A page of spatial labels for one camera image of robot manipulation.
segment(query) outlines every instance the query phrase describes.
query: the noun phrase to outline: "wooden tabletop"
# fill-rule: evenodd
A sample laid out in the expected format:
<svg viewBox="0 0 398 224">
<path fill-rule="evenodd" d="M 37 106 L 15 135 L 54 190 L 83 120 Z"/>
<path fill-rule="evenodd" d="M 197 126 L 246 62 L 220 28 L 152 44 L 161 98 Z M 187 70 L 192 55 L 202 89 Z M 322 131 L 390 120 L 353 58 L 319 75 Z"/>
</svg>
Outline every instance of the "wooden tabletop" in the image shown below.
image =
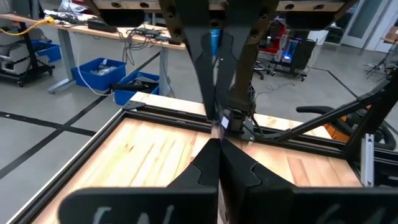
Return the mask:
<svg viewBox="0 0 398 224">
<path fill-rule="evenodd" d="M 148 105 L 205 114 L 201 103 L 146 93 L 137 93 L 132 99 Z M 297 121 L 261 114 L 257 114 L 256 118 L 261 126 L 271 128 L 293 128 L 301 124 Z M 314 129 L 308 134 L 330 138 L 323 127 Z M 211 136 L 205 133 L 126 118 L 104 140 L 33 223 L 58 223 L 57 209 L 60 202 L 77 189 L 165 187 L 189 165 L 209 138 Z M 295 185 L 361 186 L 358 178 L 344 160 L 237 139 L 230 140 L 246 154 Z"/>
<path fill-rule="evenodd" d="M 396 41 L 396 40 L 391 40 L 391 39 L 388 39 L 388 38 L 385 38 L 385 37 L 381 37 L 381 39 L 384 40 L 385 42 L 390 43 L 390 44 L 395 43 L 396 45 L 398 45 L 398 41 Z"/>
<path fill-rule="evenodd" d="M 25 22 L 27 24 L 35 24 L 37 20 L 34 19 L 29 19 L 26 17 L 22 16 L 17 16 L 14 14 L 0 14 L 0 19 L 9 19 L 11 21 L 16 21 L 16 22 Z M 110 32 L 103 32 L 99 30 L 93 30 L 89 29 L 87 26 L 73 26 L 69 27 L 70 25 L 65 25 L 61 26 L 58 24 L 41 24 L 41 26 L 52 26 L 56 29 L 63 29 L 63 30 L 69 30 L 70 32 L 78 32 L 82 34 L 88 34 L 88 35 L 95 35 L 95 36 L 100 36 L 100 37 L 107 37 L 111 39 L 120 39 L 120 36 L 118 33 L 110 33 Z M 148 29 L 154 29 L 154 30 L 161 30 L 162 35 L 166 37 L 170 37 L 170 34 L 168 30 L 164 27 L 159 27 L 159 26 L 152 26 L 152 25 L 145 25 L 146 28 Z M 135 27 L 132 28 L 118 28 L 118 31 L 123 35 L 124 38 L 127 37 L 128 35 L 128 30 L 134 29 Z M 132 37 L 133 41 L 138 42 L 138 43 L 143 43 L 145 41 L 145 37 L 139 36 L 139 35 L 134 35 Z M 175 50 L 185 50 L 185 44 L 181 45 L 173 45 L 169 44 L 167 42 L 156 42 L 153 45 L 159 46 L 159 47 L 167 47 L 170 49 L 175 49 Z"/>
</svg>

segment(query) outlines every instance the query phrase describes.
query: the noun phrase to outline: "gray floor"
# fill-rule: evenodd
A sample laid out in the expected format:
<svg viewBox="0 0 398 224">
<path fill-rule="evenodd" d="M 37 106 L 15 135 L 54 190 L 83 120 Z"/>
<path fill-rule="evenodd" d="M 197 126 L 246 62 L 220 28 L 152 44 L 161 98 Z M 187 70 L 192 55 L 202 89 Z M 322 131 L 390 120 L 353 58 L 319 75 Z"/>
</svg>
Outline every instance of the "gray floor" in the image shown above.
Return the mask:
<svg viewBox="0 0 398 224">
<path fill-rule="evenodd" d="M 58 42 L 55 30 L 43 28 L 45 35 Z M 71 34 L 76 46 L 76 37 Z M 89 35 L 79 35 L 80 49 L 74 49 L 75 56 L 80 51 L 81 63 L 97 57 L 121 59 L 123 44 L 117 40 L 101 38 L 95 40 Z M 151 47 L 134 54 L 136 65 L 140 65 L 159 50 Z M 363 64 L 378 62 L 383 54 L 365 52 L 350 47 L 317 47 L 312 66 L 329 70 L 345 85 L 360 95 L 377 85 L 380 75 L 366 79 Z M 16 85 L 0 82 L 0 111 L 19 114 L 63 124 L 83 108 L 98 98 L 87 88 L 73 86 L 56 94 L 49 95 L 47 88 L 65 77 L 65 68 L 57 62 L 53 77 L 43 79 L 19 88 Z M 145 72 L 158 73 L 159 61 L 152 62 Z M 193 66 L 186 52 L 171 50 L 169 55 L 169 75 L 177 98 L 201 102 L 198 82 Z M 305 82 L 293 80 L 282 74 L 266 76 L 260 80 L 254 75 L 252 82 L 257 93 L 257 112 L 281 118 L 306 121 L 313 114 L 299 114 L 295 107 L 303 105 L 339 106 L 354 97 L 346 91 L 328 72 L 311 69 Z M 107 97 L 98 106 L 84 115 L 74 127 L 99 130 L 119 109 L 112 97 Z M 398 129 L 398 110 L 394 108 L 387 120 Z M 52 133 L 54 129 L 20 121 L 0 118 L 0 170 L 25 153 L 33 145 Z M 22 165 L 0 179 L 0 223 L 5 223 L 33 194 L 71 158 L 89 137 L 64 132 L 34 154 Z"/>
</svg>

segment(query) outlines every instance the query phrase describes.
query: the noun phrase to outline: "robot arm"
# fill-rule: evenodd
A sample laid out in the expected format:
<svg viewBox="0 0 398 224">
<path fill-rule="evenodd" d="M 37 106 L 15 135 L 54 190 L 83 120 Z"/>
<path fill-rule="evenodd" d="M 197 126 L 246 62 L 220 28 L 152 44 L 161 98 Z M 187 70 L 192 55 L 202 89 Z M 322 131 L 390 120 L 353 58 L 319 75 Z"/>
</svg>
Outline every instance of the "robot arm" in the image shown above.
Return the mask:
<svg viewBox="0 0 398 224">
<path fill-rule="evenodd" d="M 239 135 L 256 104 L 251 86 L 258 43 L 277 16 L 290 29 L 322 30 L 341 17 L 356 0 L 86 0 L 111 26 L 139 26 L 144 10 L 161 12 L 173 41 L 183 42 L 197 73 L 209 120 Z M 216 83 L 210 29 L 222 29 Z"/>
</svg>

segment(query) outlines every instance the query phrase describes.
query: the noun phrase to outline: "black floor tape line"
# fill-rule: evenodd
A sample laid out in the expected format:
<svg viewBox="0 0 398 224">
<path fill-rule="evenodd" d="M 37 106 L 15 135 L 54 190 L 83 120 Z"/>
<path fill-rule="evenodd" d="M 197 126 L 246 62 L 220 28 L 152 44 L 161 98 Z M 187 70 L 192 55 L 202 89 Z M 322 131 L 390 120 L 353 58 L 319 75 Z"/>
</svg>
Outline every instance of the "black floor tape line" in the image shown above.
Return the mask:
<svg viewBox="0 0 398 224">
<path fill-rule="evenodd" d="M 29 123 L 29 124 L 36 124 L 39 126 L 69 131 L 71 133 L 82 134 L 85 136 L 93 137 L 95 135 L 95 131 L 91 131 L 91 130 L 87 130 L 87 129 L 83 129 L 83 128 L 75 128 L 75 127 L 65 126 L 63 124 L 58 124 L 58 123 L 51 122 L 51 121 L 44 121 L 42 119 L 30 118 L 30 117 L 12 114 L 12 113 L 3 112 L 3 111 L 0 111 L 0 118 L 12 119 L 14 121 L 22 121 L 22 122 Z"/>
<path fill-rule="evenodd" d="M 315 70 L 320 70 L 320 71 L 328 72 L 338 83 L 340 83 L 340 85 L 341 85 L 342 87 L 344 87 L 351 95 L 353 95 L 355 98 L 358 99 L 358 95 L 355 94 L 350 88 L 348 88 L 348 86 L 346 86 L 346 85 L 345 85 L 339 78 L 337 78 L 336 75 L 333 74 L 331 71 L 325 70 L 325 69 L 320 69 L 320 68 L 311 68 L 311 69 L 315 69 Z M 397 131 L 395 128 L 393 128 L 393 127 L 391 126 L 391 124 L 389 124 L 387 121 L 384 121 L 384 123 L 385 123 L 385 125 L 386 125 L 394 134 L 398 135 L 398 131 Z"/>
<path fill-rule="evenodd" d="M 47 137 L 45 137 L 39 143 L 37 143 L 36 145 L 34 145 L 30 149 L 28 149 L 26 152 L 24 152 L 22 155 L 20 155 L 17 159 L 14 159 L 8 165 L 6 165 L 2 169 L 0 169 L 0 180 L 3 179 L 5 176 L 7 176 L 9 173 L 11 173 L 14 169 L 18 168 L 21 164 L 23 164 L 26 160 L 31 158 L 34 154 L 39 152 L 43 147 L 45 147 L 48 143 L 53 141 L 56 137 L 58 137 L 64 131 L 66 131 L 66 130 L 76 131 L 77 129 L 79 129 L 79 128 L 73 128 L 73 127 L 71 127 L 71 125 L 73 125 L 76 121 L 78 121 L 80 118 L 82 118 L 84 115 L 86 115 L 95 106 L 97 106 L 99 103 L 101 103 L 103 100 L 105 100 L 106 97 L 107 96 L 100 96 L 98 99 L 96 99 L 90 105 L 88 105 L 86 108 L 81 110 L 78 114 L 76 114 L 73 118 L 69 119 L 65 124 L 62 125 L 62 127 L 59 127 L 59 129 L 56 128 L 56 127 L 58 127 L 57 123 L 45 121 L 46 125 L 49 125 L 49 126 L 56 125 L 56 127 L 51 127 L 51 128 L 56 128 L 57 130 L 53 131 L 51 134 L 49 134 Z M 32 121 L 38 122 L 38 119 L 32 118 Z M 93 132 L 93 131 L 84 130 L 84 129 L 79 129 L 79 131 L 81 131 L 83 133 L 86 132 L 87 134 L 90 132 Z"/>
<path fill-rule="evenodd" d="M 32 148 L 30 148 L 28 151 L 24 152 L 22 155 L 20 155 L 17 159 L 14 159 L 12 162 L 10 162 L 8 165 L 3 167 L 0 170 L 0 180 L 3 179 L 5 176 L 7 176 L 9 173 L 11 173 L 14 169 L 19 167 L 22 163 L 24 163 L 26 160 L 28 160 L 30 157 L 32 157 L 36 152 L 39 152 L 44 146 L 46 146 L 48 143 L 53 141 L 56 137 L 58 137 L 63 131 L 61 130 L 55 130 L 51 134 L 49 134 L 47 137 L 45 137 L 43 140 L 41 140 L 39 143 L 34 145 Z"/>
</svg>

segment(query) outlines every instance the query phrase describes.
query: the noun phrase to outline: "white wall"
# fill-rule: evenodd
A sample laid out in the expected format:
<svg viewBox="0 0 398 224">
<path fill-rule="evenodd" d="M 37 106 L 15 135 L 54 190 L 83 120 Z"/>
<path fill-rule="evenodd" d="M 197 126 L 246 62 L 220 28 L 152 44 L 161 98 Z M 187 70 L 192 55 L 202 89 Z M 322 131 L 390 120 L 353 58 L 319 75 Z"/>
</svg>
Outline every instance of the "white wall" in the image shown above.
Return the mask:
<svg viewBox="0 0 398 224">
<path fill-rule="evenodd" d="M 377 50 L 384 52 L 385 47 L 381 46 L 383 41 L 381 40 L 388 31 L 390 30 L 391 26 L 395 23 L 396 19 L 398 18 L 398 0 L 392 0 L 387 5 L 387 11 L 383 15 L 383 18 L 380 21 L 380 24 L 376 28 L 371 40 L 369 41 L 368 45 L 366 46 L 366 50 Z"/>
</svg>

